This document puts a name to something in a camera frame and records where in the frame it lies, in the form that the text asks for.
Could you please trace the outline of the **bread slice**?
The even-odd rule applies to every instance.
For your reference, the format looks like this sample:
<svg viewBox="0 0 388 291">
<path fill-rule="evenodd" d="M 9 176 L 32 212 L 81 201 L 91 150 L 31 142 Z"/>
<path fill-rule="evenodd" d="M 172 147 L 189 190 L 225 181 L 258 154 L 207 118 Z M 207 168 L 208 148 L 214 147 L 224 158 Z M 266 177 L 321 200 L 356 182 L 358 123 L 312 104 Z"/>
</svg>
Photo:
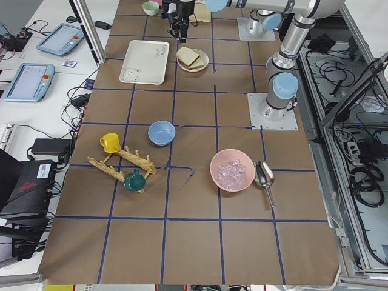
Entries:
<svg viewBox="0 0 388 291">
<path fill-rule="evenodd" d="M 202 60 L 201 57 L 199 57 L 193 64 L 188 66 L 188 69 L 189 70 L 200 69 L 200 68 L 203 68 L 204 66 L 205 66 L 204 61 Z"/>
<path fill-rule="evenodd" d="M 176 54 L 178 60 L 183 63 L 186 67 L 193 64 L 200 55 L 194 52 L 192 49 L 188 47 L 181 47 Z"/>
</svg>

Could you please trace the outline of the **white round plate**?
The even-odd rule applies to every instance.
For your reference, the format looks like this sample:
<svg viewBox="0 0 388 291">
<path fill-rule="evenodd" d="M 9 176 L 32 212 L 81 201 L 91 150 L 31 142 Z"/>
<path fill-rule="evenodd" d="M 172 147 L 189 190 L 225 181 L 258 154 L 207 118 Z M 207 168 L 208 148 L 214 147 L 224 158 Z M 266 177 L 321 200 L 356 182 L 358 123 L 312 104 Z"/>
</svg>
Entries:
<svg viewBox="0 0 388 291">
<path fill-rule="evenodd" d="M 196 48 L 181 47 L 176 53 L 176 58 L 178 65 L 188 72 L 201 71 L 209 64 L 207 54 Z"/>
</svg>

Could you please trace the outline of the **bread slice on plate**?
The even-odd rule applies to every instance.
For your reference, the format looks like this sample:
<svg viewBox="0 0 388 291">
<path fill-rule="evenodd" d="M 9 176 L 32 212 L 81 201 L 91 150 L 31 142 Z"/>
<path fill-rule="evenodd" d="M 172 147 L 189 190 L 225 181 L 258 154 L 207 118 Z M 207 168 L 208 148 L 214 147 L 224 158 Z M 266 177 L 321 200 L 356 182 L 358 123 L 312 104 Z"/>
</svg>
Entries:
<svg viewBox="0 0 388 291">
<path fill-rule="evenodd" d="M 204 61 L 202 60 L 201 57 L 199 57 L 193 64 L 188 66 L 188 69 L 189 70 L 200 69 L 200 68 L 203 68 L 204 66 L 205 66 Z"/>
</svg>

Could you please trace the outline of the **wooden cutting board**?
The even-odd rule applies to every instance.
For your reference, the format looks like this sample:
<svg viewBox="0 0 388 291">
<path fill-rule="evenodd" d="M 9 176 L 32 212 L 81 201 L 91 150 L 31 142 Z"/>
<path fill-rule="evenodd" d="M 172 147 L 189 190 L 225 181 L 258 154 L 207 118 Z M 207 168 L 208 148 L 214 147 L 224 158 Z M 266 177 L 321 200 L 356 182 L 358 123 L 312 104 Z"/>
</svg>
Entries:
<svg viewBox="0 0 388 291">
<path fill-rule="evenodd" d="M 211 22 L 211 12 L 206 7 L 204 1 L 196 1 L 194 14 L 189 16 L 190 22 L 203 22 L 210 23 Z"/>
</svg>

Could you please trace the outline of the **green bowl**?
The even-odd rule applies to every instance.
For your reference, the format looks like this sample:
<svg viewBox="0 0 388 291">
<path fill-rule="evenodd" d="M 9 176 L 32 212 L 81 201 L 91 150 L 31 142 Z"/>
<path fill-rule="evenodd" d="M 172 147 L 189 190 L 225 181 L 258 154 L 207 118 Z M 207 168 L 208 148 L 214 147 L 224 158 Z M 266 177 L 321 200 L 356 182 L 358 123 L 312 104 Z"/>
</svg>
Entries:
<svg viewBox="0 0 388 291">
<path fill-rule="evenodd" d="M 159 4 L 155 1 L 147 1 L 143 3 L 142 9 L 148 16 L 155 16 L 159 12 Z"/>
</svg>

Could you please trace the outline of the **cream bear tray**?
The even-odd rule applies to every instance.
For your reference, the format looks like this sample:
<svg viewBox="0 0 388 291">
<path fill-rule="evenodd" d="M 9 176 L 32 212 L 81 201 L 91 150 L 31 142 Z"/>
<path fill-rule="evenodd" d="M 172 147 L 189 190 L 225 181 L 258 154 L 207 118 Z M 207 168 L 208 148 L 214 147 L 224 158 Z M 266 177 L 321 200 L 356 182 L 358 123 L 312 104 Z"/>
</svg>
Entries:
<svg viewBox="0 0 388 291">
<path fill-rule="evenodd" d="M 132 40 L 129 42 L 119 80 L 122 83 L 161 85 L 164 82 L 169 43 Z"/>
</svg>

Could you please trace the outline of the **black power adapter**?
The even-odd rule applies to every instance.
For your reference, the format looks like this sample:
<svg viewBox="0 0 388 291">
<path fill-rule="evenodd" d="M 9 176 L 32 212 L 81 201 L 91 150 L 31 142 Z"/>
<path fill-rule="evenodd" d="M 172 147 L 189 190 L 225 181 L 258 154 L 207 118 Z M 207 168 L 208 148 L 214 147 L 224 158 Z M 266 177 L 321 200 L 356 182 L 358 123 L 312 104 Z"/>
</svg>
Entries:
<svg viewBox="0 0 388 291">
<path fill-rule="evenodd" d="M 106 23 L 104 21 L 95 21 L 94 25 L 95 25 L 95 27 L 103 29 L 103 30 L 110 30 L 112 27 L 109 23 Z"/>
</svg>

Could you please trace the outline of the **blue bowl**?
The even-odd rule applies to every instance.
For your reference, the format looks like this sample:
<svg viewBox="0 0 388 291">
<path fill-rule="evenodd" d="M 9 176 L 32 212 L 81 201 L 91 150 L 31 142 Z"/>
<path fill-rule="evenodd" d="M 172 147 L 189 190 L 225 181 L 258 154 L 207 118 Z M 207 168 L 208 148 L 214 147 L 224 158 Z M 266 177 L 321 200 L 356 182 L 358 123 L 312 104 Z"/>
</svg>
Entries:
<svg viewBox="0 0 388 291">
<path fill-rule="evenodd" d="M 158 146 L 165 146 L 171 143 L 175 135 L 175 126 L 168 121 L 154 122 L 148 129 L 149 140 Z"/>
</svg>

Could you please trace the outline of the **small white card box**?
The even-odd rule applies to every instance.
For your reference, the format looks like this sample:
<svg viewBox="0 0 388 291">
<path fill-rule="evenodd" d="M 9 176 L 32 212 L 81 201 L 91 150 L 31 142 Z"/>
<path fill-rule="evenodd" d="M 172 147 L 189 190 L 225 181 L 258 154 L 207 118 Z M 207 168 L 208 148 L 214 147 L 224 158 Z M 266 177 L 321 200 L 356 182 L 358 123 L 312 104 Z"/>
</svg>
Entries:
<svg viewBox="0 0 388 291">
<path fill-rule="evenodd" d="M 63 65 L 64 67 L 71 67 L 71 68 L 74 68 L 74 67 L 77 65 L 77 62 L 75 62 L 75 61 L 64 61 L 64 62 L 62 63 L 62 65 Z"/>
</svg>

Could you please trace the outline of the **far teach pendant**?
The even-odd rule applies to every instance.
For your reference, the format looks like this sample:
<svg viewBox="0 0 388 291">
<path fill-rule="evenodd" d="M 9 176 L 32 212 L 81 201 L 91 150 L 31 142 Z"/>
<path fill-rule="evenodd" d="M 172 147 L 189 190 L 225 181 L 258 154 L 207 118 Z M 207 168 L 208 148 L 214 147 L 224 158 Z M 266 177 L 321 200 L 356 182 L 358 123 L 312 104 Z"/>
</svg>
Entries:
<svg viewBox="0 0 388 291">
<path fill-rule="evenodd" d="M 62 23 L 39 42 L 36 48 L 43 52 L 63 56 L 73 50 L 83 39 L 84 33 L 81 28 Z"/>
</svg>

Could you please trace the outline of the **teach pendant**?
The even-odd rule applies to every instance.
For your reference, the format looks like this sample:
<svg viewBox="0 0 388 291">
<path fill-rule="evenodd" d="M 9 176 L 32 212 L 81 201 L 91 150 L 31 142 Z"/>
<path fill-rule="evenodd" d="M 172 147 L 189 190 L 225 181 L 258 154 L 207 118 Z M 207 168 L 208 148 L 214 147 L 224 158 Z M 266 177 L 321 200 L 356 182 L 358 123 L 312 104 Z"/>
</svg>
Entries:
<svg viewBox="0 0 388 291">
<path fill-rule="evenodd" d="M 4 96 L 8 102 L 39 102 L 55 74 L 53 64 L 22 63 Z"/>
<path fill-rule="evenodd" d="M 83 39 L 84 33 L 81 28 L 62 23 L 39 42 L 36 48 L 43 52 L 63 56 L 73 50 Z"/>
</svg>

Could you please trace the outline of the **yellow mug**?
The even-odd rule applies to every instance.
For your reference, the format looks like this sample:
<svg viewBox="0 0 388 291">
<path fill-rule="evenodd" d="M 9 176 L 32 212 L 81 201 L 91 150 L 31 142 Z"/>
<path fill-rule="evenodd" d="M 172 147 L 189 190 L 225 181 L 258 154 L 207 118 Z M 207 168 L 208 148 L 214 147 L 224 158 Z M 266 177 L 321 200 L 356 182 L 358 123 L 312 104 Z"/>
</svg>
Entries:
<svg viewBox="0 0 388 291">
<path fill-rule="evenodd" d="M 106 133 L 100 139 L 100 145 L 106 153 L 116 153 L 121 150 L 119 135 L 117 133 Z"/>
</svg>

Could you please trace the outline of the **pink bowl with ice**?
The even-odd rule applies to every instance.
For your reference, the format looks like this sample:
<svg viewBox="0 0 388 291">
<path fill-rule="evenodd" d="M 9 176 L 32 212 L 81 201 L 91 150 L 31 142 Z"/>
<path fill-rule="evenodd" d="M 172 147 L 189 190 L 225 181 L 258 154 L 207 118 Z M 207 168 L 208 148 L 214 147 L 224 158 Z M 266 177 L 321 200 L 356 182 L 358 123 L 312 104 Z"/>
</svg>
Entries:
<svg viewBox="0 0 388 291">
<path fill-rule="evenodd" d="M 251 185 L 255 177 L 255 168 L 252 160 L 244 152 L 225 149 L 212 158 L 210 174 L 220 189 L 238 192 Z"/>
</svg>

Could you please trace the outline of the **near teach pendant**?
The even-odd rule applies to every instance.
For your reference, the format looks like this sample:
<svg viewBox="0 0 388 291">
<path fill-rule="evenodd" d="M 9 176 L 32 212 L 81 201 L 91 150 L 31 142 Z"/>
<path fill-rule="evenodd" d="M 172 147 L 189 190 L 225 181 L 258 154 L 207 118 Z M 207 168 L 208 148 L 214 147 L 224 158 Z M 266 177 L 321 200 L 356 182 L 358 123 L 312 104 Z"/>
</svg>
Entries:
<svg viewBox="0 0 388 291">
<path fill-rule="evenodd" d="M 22 63 L 4 96 L 8 102 L 39 102 L 55 74 L 53 64 Z"/>
</svg>

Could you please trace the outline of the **dark green mug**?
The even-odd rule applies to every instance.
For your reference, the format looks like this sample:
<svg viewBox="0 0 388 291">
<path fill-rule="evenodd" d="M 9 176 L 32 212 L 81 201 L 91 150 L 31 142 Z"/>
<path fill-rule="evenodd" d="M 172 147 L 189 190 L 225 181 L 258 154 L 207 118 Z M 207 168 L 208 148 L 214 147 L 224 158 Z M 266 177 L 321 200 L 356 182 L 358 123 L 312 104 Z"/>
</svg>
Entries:
<svg viewBox="0 0 388 291">
<path fill-rule="evenodd" d="M 134 169 L 132 173 L 124 177 L 124 187 L 129 191 L 140 191 L 146 184 L 146 179 L 140 174 L 139 169 Z"/>
</svg>

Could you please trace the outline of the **metal scoop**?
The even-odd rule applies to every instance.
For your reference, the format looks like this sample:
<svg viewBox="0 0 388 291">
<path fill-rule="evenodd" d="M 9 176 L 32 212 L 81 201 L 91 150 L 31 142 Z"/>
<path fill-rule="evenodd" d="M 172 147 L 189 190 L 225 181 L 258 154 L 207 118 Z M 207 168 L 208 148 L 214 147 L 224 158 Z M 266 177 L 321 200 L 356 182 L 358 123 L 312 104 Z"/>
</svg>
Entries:
<svg viewBox="0 0 388 291">
<path fill-rule="evenodd" d="M 256 184 L 266 191 L 271 208 L 276 207 L 270 188 L 275 180 L 272 170 L 265 161 L 255 161 L 253 164 L 255 167 Z"/>
</svg>

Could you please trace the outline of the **large black power brick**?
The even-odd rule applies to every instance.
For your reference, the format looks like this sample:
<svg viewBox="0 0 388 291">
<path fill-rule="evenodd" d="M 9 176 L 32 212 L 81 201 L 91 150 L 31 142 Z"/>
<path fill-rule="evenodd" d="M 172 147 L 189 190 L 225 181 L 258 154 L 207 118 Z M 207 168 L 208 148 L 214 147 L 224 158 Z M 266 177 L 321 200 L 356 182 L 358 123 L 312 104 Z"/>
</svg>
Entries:
<svg viewBox="0 0 388 291">
<path fill-rule="evenodd" d="M 69 139 L 37 138 L 31 152 L 34 155 L 60 156 L 67 152 L 69 145 Z"/>
</svg>

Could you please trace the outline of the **black laptop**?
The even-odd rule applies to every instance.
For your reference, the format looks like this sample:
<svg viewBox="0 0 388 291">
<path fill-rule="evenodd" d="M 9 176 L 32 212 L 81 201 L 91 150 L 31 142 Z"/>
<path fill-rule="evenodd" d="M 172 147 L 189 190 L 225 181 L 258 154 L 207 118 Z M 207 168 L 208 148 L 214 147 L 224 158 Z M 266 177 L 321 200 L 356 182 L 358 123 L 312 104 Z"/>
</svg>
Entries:
<svg viewBox="0 0 388 291">
<path fill-rule="evenodd" d="M 45 242 L 57 163 L 18 161 L 1 150 L 1 266 L 30 259 Z"/>
</svg>

